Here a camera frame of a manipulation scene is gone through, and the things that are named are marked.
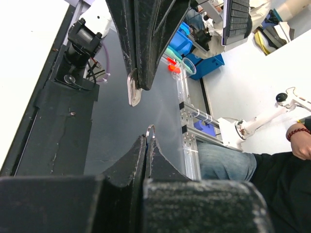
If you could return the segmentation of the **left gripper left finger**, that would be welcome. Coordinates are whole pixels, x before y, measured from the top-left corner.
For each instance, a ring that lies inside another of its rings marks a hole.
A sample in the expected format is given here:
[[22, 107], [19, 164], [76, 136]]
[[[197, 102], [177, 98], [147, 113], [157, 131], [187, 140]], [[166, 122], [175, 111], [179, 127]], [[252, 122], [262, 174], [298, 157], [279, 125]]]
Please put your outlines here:
[[1, 232], [138, 233], [145, 155], [141, 135], [98, 175], [1, 178]]

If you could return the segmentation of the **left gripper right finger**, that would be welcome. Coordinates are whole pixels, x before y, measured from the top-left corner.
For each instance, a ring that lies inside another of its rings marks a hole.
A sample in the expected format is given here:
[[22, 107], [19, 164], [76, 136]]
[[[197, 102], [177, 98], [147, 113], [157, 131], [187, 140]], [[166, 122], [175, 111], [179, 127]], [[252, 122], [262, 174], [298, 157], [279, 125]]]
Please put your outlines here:
[[249, 182], [193, 181], [148, 143], [143, 183], [145, 233], [272, 233], [267, 205]]

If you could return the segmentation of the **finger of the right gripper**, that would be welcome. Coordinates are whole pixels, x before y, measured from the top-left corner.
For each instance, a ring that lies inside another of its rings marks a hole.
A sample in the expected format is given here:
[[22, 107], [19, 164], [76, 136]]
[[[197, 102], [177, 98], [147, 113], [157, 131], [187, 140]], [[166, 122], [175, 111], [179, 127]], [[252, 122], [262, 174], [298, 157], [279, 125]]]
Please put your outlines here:
[[138, 85], [150, 90], [160, 59], [190, 8], [189, 0], [136, 0]]
[[119, 41], [127, 73], [133, 72], [133, 79], [138, 79], [138, 54], [136, 44], [136, 0], [106, 1]]

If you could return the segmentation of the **silver key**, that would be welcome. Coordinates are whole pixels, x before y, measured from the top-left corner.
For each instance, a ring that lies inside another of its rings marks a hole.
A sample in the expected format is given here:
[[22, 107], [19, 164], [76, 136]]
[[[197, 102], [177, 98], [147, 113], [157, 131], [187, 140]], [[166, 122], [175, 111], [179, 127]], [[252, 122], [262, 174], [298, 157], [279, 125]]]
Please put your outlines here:
[[135, 107], [141, 100], [142, 89], [138, 86], [137, 68], [133, 69], [127, 77], [128, 102], [129, 105]]

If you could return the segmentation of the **blue key tag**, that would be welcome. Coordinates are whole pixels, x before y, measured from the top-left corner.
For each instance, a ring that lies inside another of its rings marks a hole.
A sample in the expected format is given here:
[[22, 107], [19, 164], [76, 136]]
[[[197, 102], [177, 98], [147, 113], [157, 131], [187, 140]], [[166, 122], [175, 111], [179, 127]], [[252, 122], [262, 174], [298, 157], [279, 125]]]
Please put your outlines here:
[[154, 124], [148, 126], [145, 137], [146, 137], [146, 154], [147, 154], [148, 149], [152, 146], [152, 143], [156, 138], [156, 129]]

